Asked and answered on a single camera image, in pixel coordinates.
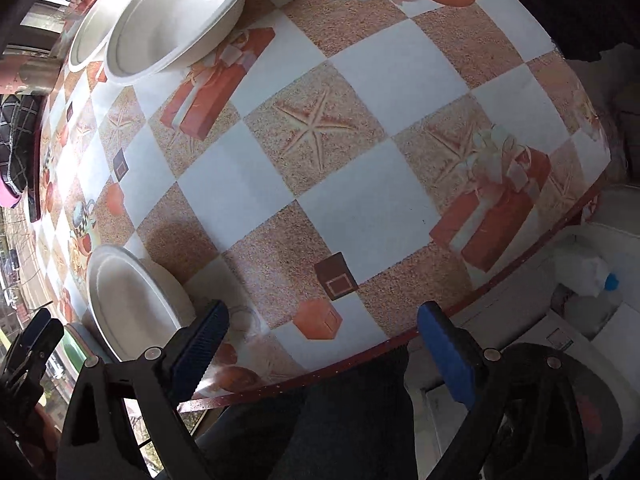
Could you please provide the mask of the patterned vinyl tablecloth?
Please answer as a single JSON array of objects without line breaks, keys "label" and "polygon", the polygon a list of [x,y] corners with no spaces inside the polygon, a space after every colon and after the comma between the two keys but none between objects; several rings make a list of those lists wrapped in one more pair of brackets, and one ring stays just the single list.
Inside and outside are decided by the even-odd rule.
[{"label": "patterned vinyl tablecloth", "polygon": [[36,254],[66,323],[134,339],[174,310],[89,298],[96,248],[162,266],[231,327],[201,394],[235,399],[459,311],[584,202],[611,159],[518,0],[245,0],[201,61],[120,86],[105,49],[44,109]]}]

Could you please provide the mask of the pink steel tumbler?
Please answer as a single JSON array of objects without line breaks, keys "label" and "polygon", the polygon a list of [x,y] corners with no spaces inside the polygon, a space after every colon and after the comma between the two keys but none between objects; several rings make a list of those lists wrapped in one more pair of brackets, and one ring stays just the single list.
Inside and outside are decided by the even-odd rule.
[{"label": "pink steel tumbler", "polygon": [[49,94],[58,80],[62,62],[56,58],[7,54],[0,62],[2,94]]}]

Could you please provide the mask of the red case smartphone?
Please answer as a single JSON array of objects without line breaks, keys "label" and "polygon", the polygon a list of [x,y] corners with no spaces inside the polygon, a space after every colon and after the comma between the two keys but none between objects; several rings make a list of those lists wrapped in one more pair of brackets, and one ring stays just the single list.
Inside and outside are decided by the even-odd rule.
[{"label": "red case smartphone", "polygon": [[41,219],[40,205],[40,146],[42,136],[42,118],[46,108],[46,98],[35,96],[35,102],[39,105],[35,122],[34,147],[32,148],[32,176],[28,180],[27,205],[29,221],[32,223]]}]

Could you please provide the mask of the dark checked cloth pouch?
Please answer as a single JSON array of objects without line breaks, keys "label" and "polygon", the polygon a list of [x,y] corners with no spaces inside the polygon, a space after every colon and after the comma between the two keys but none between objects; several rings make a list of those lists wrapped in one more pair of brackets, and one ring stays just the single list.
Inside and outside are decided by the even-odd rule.
[{"label": "dark checked cloth pouch", "polygon": [[32,176],[32,148],[39,105],[34,96],[1,97],[1,206],[12,208]]}]

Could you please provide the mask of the white paper plate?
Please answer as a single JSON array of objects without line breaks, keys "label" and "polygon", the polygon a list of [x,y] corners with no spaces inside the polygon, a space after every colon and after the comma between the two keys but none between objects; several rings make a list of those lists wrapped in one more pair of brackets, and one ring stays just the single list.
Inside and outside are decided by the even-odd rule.
[{"label": "white paper plate", "polygon": [[107,347],[119,361],[163,347],[195,320],[183,286],[163,266],[129,250],[101,245],[88,260],[90,310]]}]

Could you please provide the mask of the white plastic bottle blue cap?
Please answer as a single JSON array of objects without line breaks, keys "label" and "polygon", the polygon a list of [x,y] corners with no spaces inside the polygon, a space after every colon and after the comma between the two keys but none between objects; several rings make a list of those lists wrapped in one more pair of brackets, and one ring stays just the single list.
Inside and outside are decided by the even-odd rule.
[{"label": "white plastic bottle blue cap", "polygon": [[620,286],[608,263],[591,247],[577,242],[556,245],[553,264],[556,280],[579,296],[597,297]]}]

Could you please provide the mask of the white paper bowl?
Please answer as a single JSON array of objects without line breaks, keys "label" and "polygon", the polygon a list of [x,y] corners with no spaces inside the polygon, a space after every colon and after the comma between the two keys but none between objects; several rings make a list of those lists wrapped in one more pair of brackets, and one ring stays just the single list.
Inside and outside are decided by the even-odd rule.
[{"label": "white paper bowl", "polygon": [[68,68],[73,73],[84,70],[106,47],[122,12],[132,0],[96,0],[82,20],[70,47]]},{"label": "white paper bowl", "polygon": [[131,0],[105,55],[107,79],[120,86],[208,55],[235,28],[245,0]]}]

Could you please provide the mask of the green square plate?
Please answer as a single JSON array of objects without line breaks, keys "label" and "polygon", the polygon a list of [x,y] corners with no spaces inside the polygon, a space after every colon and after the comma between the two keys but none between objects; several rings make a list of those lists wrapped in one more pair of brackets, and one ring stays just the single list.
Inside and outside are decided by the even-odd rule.
[{"label": "green square plate", "polygon": [[64,330],[63,350],[77,373],[80,372],[89,356],[98,356],[105,363],[112,362],[110,355],[81,323],[67,323]]}]

